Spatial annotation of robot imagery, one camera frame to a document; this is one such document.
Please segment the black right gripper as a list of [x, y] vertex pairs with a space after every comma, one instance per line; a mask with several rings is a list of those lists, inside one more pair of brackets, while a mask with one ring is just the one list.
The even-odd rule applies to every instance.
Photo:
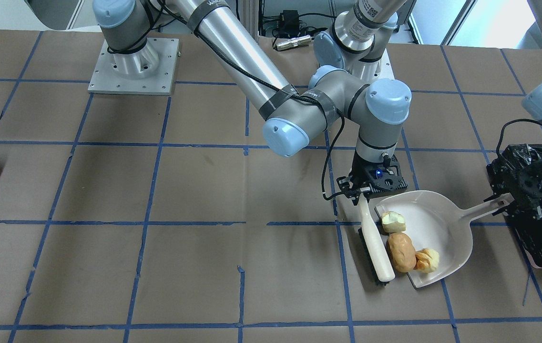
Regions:
[[402, 176], [396, 156], [384, 154], [382, 162], [369, 162], [354, 154], [351, 171], [337, 178], [340, 191], [347, 198], [379, 198], [405, 192], [408, 183]]

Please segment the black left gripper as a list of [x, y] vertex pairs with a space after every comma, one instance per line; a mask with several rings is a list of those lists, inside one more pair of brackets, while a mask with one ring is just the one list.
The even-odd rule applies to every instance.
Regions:
[[487, 199], [503, 194], [513, 198], [500, 212], [510, 217], [526, 215], [534, 220], [542, 219], [542, 160], [518, 170], [505, 158], [497, 158], [486, 166], [486, 170], [493, 191], [493, 196]]

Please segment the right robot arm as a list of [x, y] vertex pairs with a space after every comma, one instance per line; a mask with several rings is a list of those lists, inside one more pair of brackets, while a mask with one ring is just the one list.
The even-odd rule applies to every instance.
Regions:
[[402, 193], [407, 182], [394, 151], [409, 115], [410, 88], [399, 80], [373, 80], [353, 70], [376, 50], [402, 0], [358, 0], [314, 38], [319, 68], [307, 91], [286, 80], [239, 22], [225, 0], [94, 0], [92, 10], [115, 74], [151, 76], [160, 56], [147, 35], [170, 17], [216, 54], [257, 107], [263, 136], [280, 156], [293, 156], [337, 120], [358, 124], [351, 170], [337, 179], [339, 195], [354, 204]]

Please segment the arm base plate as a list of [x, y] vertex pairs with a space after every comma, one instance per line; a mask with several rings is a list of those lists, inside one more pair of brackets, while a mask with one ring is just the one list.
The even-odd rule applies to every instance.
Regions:
[[360, 60], [353, 61], [347, 71], [367, 84], [381, 79], [395, 79], [387, 50], [383, 51], [378, 60], [365, 56]]
[[149, 38], [133, 54], [110, 54], [103, 43], [88, 91], [117, 95], [171, 95], [180, 41]]

